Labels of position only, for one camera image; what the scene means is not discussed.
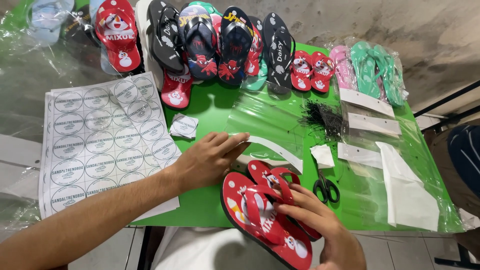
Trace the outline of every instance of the stack of stickers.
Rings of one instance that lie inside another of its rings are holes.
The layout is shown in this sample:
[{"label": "stack of stickers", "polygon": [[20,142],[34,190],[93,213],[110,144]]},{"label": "stack of stickers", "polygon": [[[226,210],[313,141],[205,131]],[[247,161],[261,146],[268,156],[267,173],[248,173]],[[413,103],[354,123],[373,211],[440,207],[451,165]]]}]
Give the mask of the stack of stickers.
[{"label": "stack of stickers", "polygon": [[[152,73],[46,93],[42,218],[98,192],[153,175],[181,152],[167,132]],[[179,207],[178,198],[145,213]]]},{"label": "stack of stickers", "polygon": [[197,125],[198,119],[177,113],[170,126],[170,135],[193,139],[197,135]]}]

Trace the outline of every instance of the hand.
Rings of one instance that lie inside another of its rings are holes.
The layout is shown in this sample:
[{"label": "hand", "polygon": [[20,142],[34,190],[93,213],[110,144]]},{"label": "hand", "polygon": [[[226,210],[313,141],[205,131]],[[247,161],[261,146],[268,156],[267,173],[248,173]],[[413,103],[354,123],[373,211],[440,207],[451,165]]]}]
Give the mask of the hand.
[{"label": "hand", "polygon": [[274,203],[279,213],[302,221],[325,238],[320,265],[315,270],[366,270],[365,255],[358,240],[343,226],[335,213],[310,190],[290,183],[293,200],[300,207]]},{"label": "hand", "polygon": [[228,137],[226,132],[210,132],[188,148],[175,163],[165,168],[178,181],[180,192],[218,184],[230,166],[250,145],[249,133]]}]

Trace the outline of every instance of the red flip-flop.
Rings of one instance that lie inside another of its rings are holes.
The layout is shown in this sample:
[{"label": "red flip-flop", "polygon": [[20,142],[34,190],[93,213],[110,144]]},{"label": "red flip-flop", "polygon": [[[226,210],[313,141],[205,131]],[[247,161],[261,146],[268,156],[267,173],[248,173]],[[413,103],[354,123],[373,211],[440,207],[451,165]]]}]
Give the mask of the red flip-flop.
[{"label": "red flip-flop", "polygon": [[253,24],[252,29],[253,40],[250,51],[248,52],[247,60],[245,61],[245,73],[247,75],[256,76],[258,75],[258,71],[260,69],[258,58],[264,49],[264,43],[262,41],[262,35],[260,34],[260,31],[258,31]]},{"label": "red flip-flop", "polygon": [[163,104],[172,110],[184,110],[190,103],[193,77],[190,75],[187,64],[183,65],[181,74],[175,74],[165,68],[163,69],[165,79],[160,98]]},{"label": "red flip-flop", "polygon": [[292,85],[295,89],[306,92],[312,85],[310,84],[310,76],[313,73],[312,57],[306,51],[298,50],[295,52],[295,58],[290,69]]},{"label": "red flip-flop", "polygon": [[[283,200],[286,204],[294,205],[292,192],[288,187],[288,181],[283,177],[283,174],[290,174],[292,182],[300,184],[300,179],[296,174],[285,168],[273,168],[261,160],[252,160],[248,162],[247,176],[258,185],[263,185],[272,188],[274,184],[279,184],[282,191]],[[305,223],[292,219],[293,223],[298,225],[307,235],[310,241],[317,241],[322,238],[316,230],[310,228]]]},{"label": "red flip-flop", "polygon": [[273,209],[265,194],[283,203],[271,188],[254,185],[238,172],[223,181],[220,201],[228,220],[292,270],[306,270],[312,262],[312,245],[308,236],[287,216]]},{"label": "red flip-flop", "polygon": [[127,0],[103,2],[96,14],[95,32],[115,70],[121,73],[138,67],[137,27],[133,8]]},{"label": "red flip-flop", "polygon": [[313,75],[310,84],[313,91],[324,94],[330,87],[330,78],[335,74],[335,64],[333,60],[323,53],[316,51],[312,54]]}]

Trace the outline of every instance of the round sticker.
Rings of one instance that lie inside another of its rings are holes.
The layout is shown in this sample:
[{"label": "round sticker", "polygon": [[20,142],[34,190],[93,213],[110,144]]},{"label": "round sticker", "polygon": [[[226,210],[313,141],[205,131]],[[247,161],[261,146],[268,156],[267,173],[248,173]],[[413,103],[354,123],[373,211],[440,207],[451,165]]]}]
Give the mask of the round sticker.
[{"label": "round sticker", "polygon": [[171,159],[169,159],[167,162],[165,162],[165,168],[172,165],[174,162],[177,161],[177,159],[179,159],[179,157],[172,157]]},{"label": "round sticker", "polygon": [[108,104],[108,93],[101,88],[90,89],[84,95],[84,103],[91,109],[101,109]]},{"label": "round sticker", "polygon": [[79,160],[64,160],[53,167],[51,179],[55,184],[69,185],[84,174],[84,164]]},{"label": "round sticker", "polygon": [[79,132],[84,126],[84,118],[77,113],[62,114],[55,120],[53,128],[62,135],[72,135]]},{"label": "round sticker", "polygon": [[140,135],[144,140],[156,141],[165,133],[165,127],[158,120],[148,120],[140,127]]},{"label": "round sticker", "polygon": [[55,98],[55,108],[61,112],[76,111],[82,106],[82,103],[82,96],[72,91],[62,92]]},{"label": "round sticker", "polygon": [[112,148],[113,136],[106,131],[97,131],[87,137],[85,145],[87,150],[94,154],[104,153]]},{"label": "round sticker", "polygon": [[112,122],[112,115],[106,110],[93,110],[85,116],[85,126],[91,130],[104,130]]},{"label": "round sticker", "polygon": [[78,156],[84,147],[85,142],[79,136],[65,136],[53,145],[53,154],[60,159],[71,159]]},{"label": "round sticker", "polygon": [[113,122],[119,126],[126,127],[132,125],[132,122],[130,122],[130,119],[128,119],[128,116],[122,107],[118,107],[113,111],[112,119]]},{"label": "round sticker", "polygon": [[160,167],[153,168],[153,169],[148,173],[148,176],[154,175],[155,173],[157,173],[157,172],[159,172],[159,171],[161,171],[161,170],[162,170],[162,168],[160,168]]},{"label": "round sticker", "polygon": [[68,185],[53,194],[50,204],[55,212],[59,212],[85,198],[85,191],[81,187]]},{"label": "round sticker", "polygon": [[153,100],[147,100],[150,109],[152,110],[152,117],[151,119],[158,119],[160,118],[160,106]]},{"label": "round sticker", "polygon": [[152,81],[145,77],[140,77],[135,79],[133,83],[145,99],[150,99],[151,97],[153,97],[155,89],[153,87]]},{"label": "round sticker", "polygon": [[115,168],[115,160],[109,154],[98,154],[90,158],[85,165],[85,172],[93,178],[104,178]]},{"label": "round sticker", "polygon": [[172,123],[173,130],[181,135],[189,135],[195,131],[195,121],[188,116],[182,115]]},{"label": "round sticker", "polygon": [[115,144],[120,148],[132,148],[140,142],[140,133],[134,127],[124,127],[115,134]]},{"label": "round sticker", "polygon": [[87,196],[95,195],[99,192],[114,189],[116,187],[118,187],[117,183],[109,178],[98,179],[88,186]]},{"label": "round sticker", "polygon": [[121,81],[113,88],[113,94],[121,103],[132,103],[138,97],[138,89],[132,82]]},{"label": "round sticker", "polygon": [[144,160],[148,165],[150,165],[152,167],[158,167],[158,161],[155,159],[152,152],[148,148],[145,149]]},{"label": "round sticker", "polygon": [[130,172],[124,175],[120,181],[119,181],[119,186],[123,186],[126,184],[133,183],[137,180],[143,179],[145,176],[139,172]]},{"label": "round sticker", "polygon": [[118,101],[118,99],[113,95],[112,92],[108,92],[108,96],[110,97],[110,101],[113,103],[113,104],[117,104],[117,105],[120,105],[120,102]]},{"label": "round sticker", "polygon": [[132,121],[141,123],[152,116],[152,109],[146,101],[137,100],[128,106],[127,114]]},{"label": "round sticker", "polygon": [[157,160],[168,160],[177,152],[177,145],[171,139],[163,138],[153,143],[152,151]]},{"label": "round sticker", "polygon": [[144,155],[140,150],[127,149],[117,156],[117,168],[124,172],[136,171],[144,162]]}]

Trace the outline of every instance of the scissors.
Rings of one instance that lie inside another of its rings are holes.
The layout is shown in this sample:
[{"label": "scissors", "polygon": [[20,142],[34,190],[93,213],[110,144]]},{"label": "scissors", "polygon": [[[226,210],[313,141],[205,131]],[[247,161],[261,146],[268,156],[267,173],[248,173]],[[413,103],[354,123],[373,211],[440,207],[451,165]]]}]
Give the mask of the scissors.
[{"label": "scissors", "polygon": [[[324,204],[327,204],[328,201],[331,201],[333,203],[338,202],[338,200],[340,199],[340,191],[338,190],[337,186],[332,181],[324,177],[324,173],[322,172],[321,169],[318,169],[318,176],[319,176],[318,180],[315,181],[315,183],[313,184],[313,193],[315,194],[315,196],[318,197],[317,188],[320,188],[320,191],[322,192],[322,198],[323,198],[323,199],[319,198],[321,202],[323,202]],[[332,197],[332,191],[330,190],[330,188],[333,189],[336,195],[335,199],[333,199]]]}]

